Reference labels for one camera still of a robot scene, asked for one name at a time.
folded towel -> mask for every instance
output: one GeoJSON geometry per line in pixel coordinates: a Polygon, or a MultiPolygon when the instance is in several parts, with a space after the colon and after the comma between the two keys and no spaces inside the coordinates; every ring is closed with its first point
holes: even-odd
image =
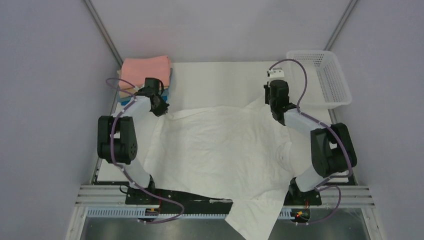
{"type": "MultiPolygon", "coordinates": [[[[165,87],[170,85],[171,61],[167,55],[152,58],[126,58],[122,65],[121,78],[141,87],[146,78],[156,78],[163,82],[165,87]]],[[[121,89],[131,86],[123,81],[119,82],[121,89]]]]}
{"type": "MultiPolygon", "coordinates": [[[[166,97],[169,94],[169,87],[170,87],[169,85],[171,84],[172,72],[173,72],[173,69],[171,68],[170,71],[169,71],[169,84],[168,84],[168,86],[166,86],[165,84],[163,84],[163,93],[161,95],[162,97],[166,97]]],[[[121,70],[118,71],[118,75],[119,75],[119,78],[121,79],[122,78],[122,71],[121,70]]],[[[132,94],[135,94],[137,92],[133,87],[127,88],[127,89],[125,89],[125,91],[130,92],[132,94]]],[[[126,98],[128,98],[129,96],[130,95],[128,93],[123,92],[123,91],[120,91],[119,92],[118,102],[125,102],[126,101],[126,98]]]]}

white table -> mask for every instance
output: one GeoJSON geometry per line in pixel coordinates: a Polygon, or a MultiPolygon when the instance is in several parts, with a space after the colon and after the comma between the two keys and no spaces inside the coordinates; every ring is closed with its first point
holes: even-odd
{"type": "MultiPolygon", "coordinates": [[[[243,62],[176,62],[172,64],[173,73],[169,89],[169,112],[186,109],[233,106],[244,107],[257,98],[265,95],[263,85],[267,82],[267,69],[273,61],[243,61],[243,62]]],[[[281,65],[285,71],[287,64],[281,65]]],[[[290,100],[296,103],[299,94],[295,84],[288,77],[285,79],[290,88],[290,100]]],[[[318,79],[308,76],[306,98],[318,99],[324,102],[324,97],[318,79]]],[[[326,108],[307,108],[302,110],[313,117],[331,124],[326,108]]],[[[311,162],[311,143],[309,138],[300,135],[289,128],[292,146],[290,161],[295,175],[302,174],[311,162]]],[[[127,181],[125,176],[112,164],[102,161],[97,181],[127,181]]],[[[334,178],[332,181],[347,182],[347,178],[334,178]]]]}

white wall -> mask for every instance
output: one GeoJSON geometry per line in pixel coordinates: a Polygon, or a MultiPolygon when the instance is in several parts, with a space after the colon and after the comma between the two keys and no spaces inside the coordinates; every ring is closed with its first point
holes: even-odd
{"type": "Polygon", "coordinates": [[[82,1],[0,1],[0,239],[65,237],[116,70],[82,1]]]}
{"type": "Polygon", "coordinates": [[[273,61],[323,49],[349,0],[92,0],[123,59],[273,61]]]}
{"type": "Polygon", "coordinates": [[[370,186],[387,239],[423,239],[424,1],[362,0],[332,51],[353,102],[357,178],[370,186]]]}

white plastic basket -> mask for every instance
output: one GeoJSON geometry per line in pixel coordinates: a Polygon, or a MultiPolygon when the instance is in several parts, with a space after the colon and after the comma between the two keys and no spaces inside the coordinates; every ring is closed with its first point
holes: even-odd
{"type": "MultiPolygon", "coordinates": [[[[352,102],[351,92],[342,68],[333,52],[294,50],[287,52],[286,57],[299,61],[306,68],[308,87],[301,105],[333,109],[352,102]],[[312,94],[319,87],[322,90],[322,96],[317,96],[316,92],[312,94]]],[[[300,94],[305,86],[305,76],[298,64],[288,62],[287,77],[296,84],[296,90],[300,94]]]]}

purple cable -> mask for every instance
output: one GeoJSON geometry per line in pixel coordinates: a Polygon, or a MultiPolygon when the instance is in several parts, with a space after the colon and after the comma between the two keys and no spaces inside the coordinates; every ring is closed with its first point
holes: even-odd
{"type": "MultiPolygon", "coordinates": [[[[130,82],[128,82],[128,81],[126,81],[126,80],[123,80],[123,79],[120,79],[120,78],[108,78],[108,79],[106,79],[106,83],[107,83],[107,85],[109,85],[109,86],[111,86],[112,88],[115,88],[115,87],[113,87],[111,84],[109,84],[109,80],[119,80],[119,81],[124,81],[124,82],[126,82],[126,83],[129,83],[131,86],[134,86],[132,83],[130,83],[130,82]]],[[[130,182],[130,184],[133,184],[134,186],[136,186],[137,188],[139,188],[141,191],[143,191],[145,194],[147,194],[147,195],[150,195],[150,196],[152,196],[152,197],[154,197],[154,198],[157,198],[157,199],[160,199],[160,200],[163,200],[163,201],[165,201],[165,202],[168,202],[168,203],[172,203],[172,204],[175,204],[175,205],[178,205],[178,206],[180,206],[181,207],[181,212],[179,213],[179,214],[177,214],[177,215],[175,215],[175,216],[172,216],[172,217],[169,217],[169,218],[166,218],[166,219],[163,219],[163,220],[159,220],[159,221],[152,221],[152,222],[146,222],[146,224],[162,224],[162,223],[166,223],[166,222],[169,222],[169,221],[172,221],[172,220],[174,220],[174,219],[176,219],[176,218],[178,218],[179,216],[181,216],[181,215],[183,215],[183,213],[184,213],[184,211],[185,211],[185,208],[184,208],[184,206],[181,204],[181,203],[179,203],[179,202],[177,202],[177,201],[174,201],[174,200],[171,200],[171,199],[167,199],[167,198],[164,198],[164,197],[161,197],[161,196],[158,196],[158,195],[155,195],[155,194],[153,194],[153,193],[151,193],[151,192],[149,192],[149,191],[147,191],[146,189],[144,189],[144,187],[142,187],[142,186],[140,186],[138,183],[136,183],[136,181],[134,181],[132,178],[131,178],[131,176],[128,174],[128,172],[125,170],[125,167],[123,167],[122,165],[119,165],[118,163],[117,163],[117,161],[116,161],[116,159],[115,159],[115,148],[114,148],[114,132],[115,132],[115,128],[116,128],[116,126],[117,126],[117,122],[118,122],[118,119],[120,118],[120,116],[129,108],[129,107],[131,107],[136,101],[137,101],[137,99],[136,99],[136,96],[134,95],[134,94],[132,94],[132,93],[130,93],[130,92],[127,92],[128,94],[130,94],[133,98],[134,98],[134,100],[133,101],[130,101],[124,108],[123,108],[123,110],[122,111],[120,111],[117,115],[116,115],[116,117],[115,117],[115,119],[113,120],[113,123],[112,123],[112,130],[111,130],[111,133],[110,133],[110,158],[112,159],[112,163],[113,163],[113,165],[115,165],[115,167],[117,167],[117,168],[119,168],[121,171],[122,171],[122,173],[125,175],[125,177],[128,179],[128,181],[130,182]]]]}
{"type": "Polygon", "coordinates": [[[315,190],[318,191],[318,192],[321,192],[321,191],[327,190],[329,188],[336,188],[338,190],[338,201],[337,201],[337,204],[335,205],[334,209],[331,211],[331,213],[328,214],[326,217],[321,218],[319,220],[315,220],[315,221],[311,221],[311,222],[299,222],[299,223],[297,223],[297,225],[308,226],[308,225],[311,225],[311,224],[318,224],[318,223],[321,223],[321,222],[328,220],[329,218],[331,218],[337,212],[337,209],[340,206],[340,202],[342,201],[342,191],[340,190],[340,187],[337,186],[337,185],[329,185],[329,186],[325,186],[325,187],[320,188],[320,189],[315,188],[315,190]]]}
{"type": "MultiPolygon", "coordinates": [[[[352,169],[352,164],[351,164],[351,161],[349,160],[349,156],[348,156],[348,152],[346,151],[346,148],[345,148],[345,146],[343,145],[343,143],[342,143],[342,140],[339,138],[339,136],[337,136],[337,134],[331,129],[331,127],[330,126],[328,126],[327,124],[325,124],[325,123],[323,123],[323,122],[321,122],[321,121],[319,121],[318,119],[316,119],[315,117],[313,117],[313,116],[311,116],[311,115],[309,115],[309,114],[306,114],[306,113],[304,113],[304,112],[302,112],[301,111],[301,107],[300,107],[300,104],[301,104],[301,100],[303,99],[303,97],[304,97],[304,95],[305,95],[305,93],[306,93],[306,88],[307,88],[307,86],[308,86],[308,76],[307,76],[307,74],[306,74],[306,70],[305,70],[305,67],[298,61],[298,60],[295,60],[295,59],[291,59],[291,58],[286,58],[286,59],[283,59],[283,60],[280,60],[280,61],[278,61],[278,62],[276,62],[276,63],[274,63],[270,68],[269,68],[269,70],[272,70],[273,69],[273,67],[275,67],[276,65],[278,65],[278,64],[280,64],[280,63],[282,63],[282,62],[287,62],[287,61],[290,61],[290,62],[295,62],[295,63],[297,63],[299,66],[300,66],[300,68],[302,68],[302,71],[303,71],[303,74],[304,74],[304,77],[305,77],[305,86],[304,86],[304,88],[303,88],[303,92],[302,92],[302,94],[300,95],[300,97],[299,97],[299,100],[297,101],[297,106],[296,106],[296,109],[297,109],[297,112],[300,114],[300,115],[302,115],[302,116],[304,116],[304,117],[306,117],[306,118],[308,118],[308,119],[310,119],[310,120],[312,120],[312,121],[314,121],[315,123],[317,123],[317,124],[319,124],[319,125],[321,125],[321,126],[323,126],[324,128],[326,128],[332,135],[333,135],[333,137],[335,138],[335,140],[337,141],[337,143],[338,143],[338,145],[340,146],[340,148],[341,148],[341,151],[343,152],[343,155],[344,155],[344,159],[346,159],[346,163],[347,163],[347,169],[348,169],[348,173],[347,173],[347,175],[336,175],[336,176],[330,176],[329,178],[330,179],[335,179],[335,178],[349,178],[350,176],[352,176],[352,174],[353,174],[353,169],[352,169]]],[[[322,186],[323,184],[325,184],[325,183],[327,183],[327,182],[322,182],[322,183],[320,183],[319,185],[318,185],[318,187],[320,187],[320,186],[322,186]]]]}
{"type": "Polygon", "coordinates": [[[272,69],[273,69],[273,67],[275,67],[276,65],[278,65],[278,64],[280,64],[280,63],[282,63],[282,62],[287,62],[287,61],[297,63],[297,64],[300,66],[300,68],[302,69],[303,74],[304,74],[304,78],[305,78],[305,86],[304,86],[304,88],[303,88],[303,92],[302,92],[302,94],[300,95],[299,100],[297,101],[297,106],[296,106],[297,112],[298,112],[300,115],[302,115],[302,116],[304,116],[304,117],[306,117],[306,118],[308,118],[308,119],[310,119],[310,120],[314,121],[315,123],[317,123],[317,124],[319,124],[319,125],[323,126],[324,128],[326,128],[326,129],[327,129],[327,130],[328,130],[328,131],[329,131],[329,132],[330,132],[330,133],[334,136],[335,140],[337,141],[338,145],[339,145],[339,146],[340,146],[340,148],[341,148],[341,151],[343,152],[344,158],[346,159],[347,169],[348,169],[348,173],[347,173],[347,175],[336,175],[336,176],[330,176],[330,177],[328,177],[328,178],[324,179],[324,181],[320,182],[320,183],[319,183],[319,184],[315,187],[315,190],[316,190],[317,192],[321,192],[321,191],[327,190],[327,189],[329,189],[329,188],[336,188],[336,189],[338,190],[338,201],[337,201],[337,204],[335,205],[334,209],[331,211],[331,213],[330,213],[328,216],[326,216],[326,217],[324,217],[324,218],[322,218],[322,219],[315,220],[315,221],[311,221],[311,222],[307,222],[307,223],[297,223],[297,225],[307,226],[307,225],[310,225],[310,224],[317,224],[317,223],[321,223],[321,222],[324,222],[325,220],[328,220],[329,218],[331,218],[331,217],[332,217],[332,216],[336,213],[337,209],[339,209],[340,202],[342,201],[342,191],[340,190],[340,187],[339,187],[339,186],[337,186],[337,185],[329,185],[329,186],[325,186],[325,187],[322,187],[322,188],[319,188],[319,187],[321,187],[321,186],[323,186],[324,184],[328,183],[328,181],[329,181],[330,179],[335,179],[335,178],[348,178],[348,177],[352,176],[352,174],[353,174],[353,169],[352,169],[351,161],[349,160],[348,152],[346,151],[346,148],[345,148],[345,146],[343,145],[342,140],[339,138],[339,136],[337,136],[337,134],[333,131],[333,129],[331,129],[331,127],[330,127],[330,126],[328,126],[327,124],[325,124],[325,123],[323,123],[323,122],[319,121],[319,120],[318,120],[318,119],[316,119],[315,117],[313,117],[313,116],[311,116],[311,115],[309,115],[309,114],[306,114],[306,113],[304,113],[304,112],[302,112],[302,111],[301,111],[301,107],[300,107],[301,100],[302,100],[302,98],[304,97],[304,95],[305,95],[305,93],[306,93],[307,86],[308,86],[308,76],[307,76],[307,74],[306,74],[305,67],[304,67],[304,66],[303,66],[303,65],[302,65],[302,64],[301,64],[298,60],[291,59],[291,58],[286,58],[286,59],[283,59],[283,60],[280,60],[280,61],[277,61],[276,63],[274,63],[274,64],[273,64],[273,65],[269,68],[269,70],[272,70],[272,69]]]}
{"type": "Polygon", "coordinates": [[[111,87],[111,88],[113,88],[115,90],[121,91],[123,93],[126,93],[126,94],[134,97],[134,94],[133,93],[131,93],[129,91],[126,91],[126,90],[123,90],[123,89],[119,88],[119,86],[118,87],[115,87],[113,84],[109,83],[109,80],[118,80],[118,82],[119,81],[122,81],[124,83],[129,84],[131,87],[136,88],[136,86],[134,84],[132,84],[131,82],[129,82],[127,80],[124,80],[124,79],[121,79],[121,78],[117,78],[117,77],[109,77],[108,79],[106,79],[106,84],[109,85],[109,87],[111,87]]]}

